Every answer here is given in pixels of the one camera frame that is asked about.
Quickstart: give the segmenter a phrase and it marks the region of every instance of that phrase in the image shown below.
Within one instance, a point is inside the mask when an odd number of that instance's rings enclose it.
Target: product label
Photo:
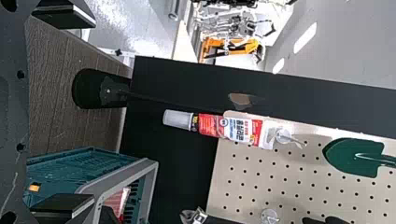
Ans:
[[[257,147],[260,142],[262,120],[234,119],[215,115],[199,115],[200,134],[228,138]]]

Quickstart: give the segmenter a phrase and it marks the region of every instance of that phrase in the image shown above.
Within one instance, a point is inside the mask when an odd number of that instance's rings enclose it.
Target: caulk tube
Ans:
[[[260,147],[262,120],[166,110],[163,124],[217,138]]]

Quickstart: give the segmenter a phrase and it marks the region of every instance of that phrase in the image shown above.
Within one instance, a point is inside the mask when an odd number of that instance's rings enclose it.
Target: black metal frame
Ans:
[[[0,89],[6,96],[5,101],[0,101],[1,223],[37,223],[23,203],[22,194],[29,150],[29,71],[24,24],[38,2],[0,1],[0,87],[7,87]]]

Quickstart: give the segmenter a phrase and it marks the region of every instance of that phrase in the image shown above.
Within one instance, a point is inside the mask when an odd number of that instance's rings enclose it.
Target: white floor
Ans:
[[[282,58],[281,74],[396,89],[396,25],[392,0],[299,0],[286,29],[267,49],[266,71]],[[294,43],[314,22],[314,38]]]

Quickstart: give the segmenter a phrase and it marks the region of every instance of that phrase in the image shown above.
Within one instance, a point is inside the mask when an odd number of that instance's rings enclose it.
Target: storage crate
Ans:
[[[156,161],[94,147],[35,157],[27,161],[23,201],[32,207],[56,193],[93,194],[92,223],[97,223],[105,200],[130,186],[125,223],[143,223],[149,216],[157,169]]]
[[[137,158],[93,147],[29,159],[23,200],[32,207],[53,194],[74,193],[81,185],[134,161]],[[38,192],[28,190],[33,183],[40,185]]]

